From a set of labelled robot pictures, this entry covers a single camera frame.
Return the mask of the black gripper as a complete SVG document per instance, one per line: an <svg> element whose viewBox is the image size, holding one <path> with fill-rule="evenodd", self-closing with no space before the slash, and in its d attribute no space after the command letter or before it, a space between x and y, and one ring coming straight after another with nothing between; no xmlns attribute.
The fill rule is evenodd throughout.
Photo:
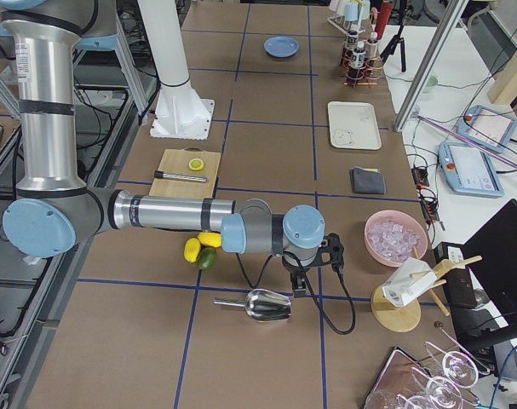
<svg viewBox="0 0 517 409"><path fill-rule="evenodd" d="M325 235L319 246L312 249L289 244L282 254L282 263L290 273L293 297L305 297L305 277L311 268L330 266L338 279L343 280L343 245L336 233Z"/></svg>

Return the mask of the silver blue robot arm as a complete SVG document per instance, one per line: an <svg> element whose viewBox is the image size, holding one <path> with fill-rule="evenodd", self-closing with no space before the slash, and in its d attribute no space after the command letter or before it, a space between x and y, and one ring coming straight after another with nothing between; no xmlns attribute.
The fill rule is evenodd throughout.
<svg viewBox="0 0 517 409"><path fill-rule="evenodd" d="M274 214L260 199L182 199L92 188L78 175L73 60L83 40L116 37L113 1L4 1L14 39L24 177L3 213L3 231L28 256L50 258L112 229L217 232L224 251L281 258L298 297L311 291L307 271L340 273L343 247L325 233L321 213L298 205Z"/></svg>

